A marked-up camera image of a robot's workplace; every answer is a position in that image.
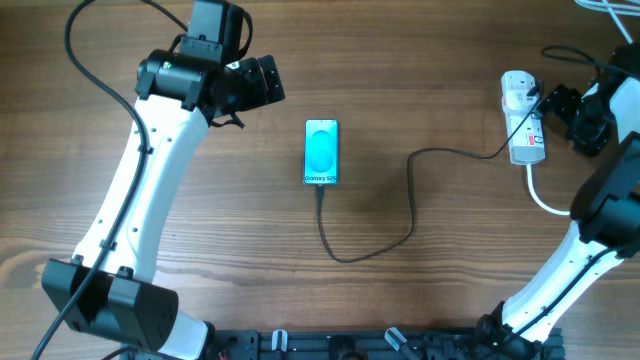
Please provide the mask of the Galaxy smartphone teal screen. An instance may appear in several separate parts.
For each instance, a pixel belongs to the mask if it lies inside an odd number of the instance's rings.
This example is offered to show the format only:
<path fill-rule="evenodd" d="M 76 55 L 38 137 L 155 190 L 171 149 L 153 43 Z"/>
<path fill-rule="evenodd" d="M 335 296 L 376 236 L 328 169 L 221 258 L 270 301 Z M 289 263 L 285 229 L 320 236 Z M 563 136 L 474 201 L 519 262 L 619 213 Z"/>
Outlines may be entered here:
<path fill-rule="evenodd" d="M 336 119 L 309 119 L 305 123 L 303 182 L 338 183 L 339 124 Z"/>

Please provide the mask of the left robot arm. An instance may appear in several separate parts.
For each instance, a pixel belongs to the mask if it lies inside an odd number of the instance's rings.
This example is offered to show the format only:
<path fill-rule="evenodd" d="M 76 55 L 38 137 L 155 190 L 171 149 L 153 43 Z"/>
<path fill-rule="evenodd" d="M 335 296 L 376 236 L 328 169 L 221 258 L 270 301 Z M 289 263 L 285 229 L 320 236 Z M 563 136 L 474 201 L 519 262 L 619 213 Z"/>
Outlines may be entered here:
<path fill-rule="evenodd" d="M 243 8 L 198 1 L 172 45 L 140 63 L 131 132 L 101 209 L 71 258 L 42 274 L 57 324 L 122 351 L 214 357 L 214 326 L 182 313 L 176 292 L 153 279 L 168 212 L 207 131 L 285 97 L 274 59 L 248 56 L 252 35 Z"/>

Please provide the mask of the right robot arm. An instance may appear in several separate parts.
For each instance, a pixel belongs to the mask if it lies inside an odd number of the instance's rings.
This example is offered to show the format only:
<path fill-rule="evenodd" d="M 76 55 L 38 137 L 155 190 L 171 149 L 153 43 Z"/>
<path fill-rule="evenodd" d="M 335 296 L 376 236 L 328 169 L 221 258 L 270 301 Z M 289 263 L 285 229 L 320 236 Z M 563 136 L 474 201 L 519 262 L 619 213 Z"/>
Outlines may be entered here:
<path fill-rule="evenodd" d="M 594 67 L 586 93 L 558 85 L 546 97 L 535 86 L 535 100 L 522 112 L 549 113 L 566 126 L 575 151 L 601 153 L 610 133 L 619 144 L 576 193 L 567 234 L 533 279 L 477 323 L 470 351 L 485 348 L 486 357 L 543 359 L 543 344 L 571 305 L 603 274 L 639 251 L 639 45 L 617 47 L 606 63 L 572 47 L 550 45 L 546 58 Z"/>

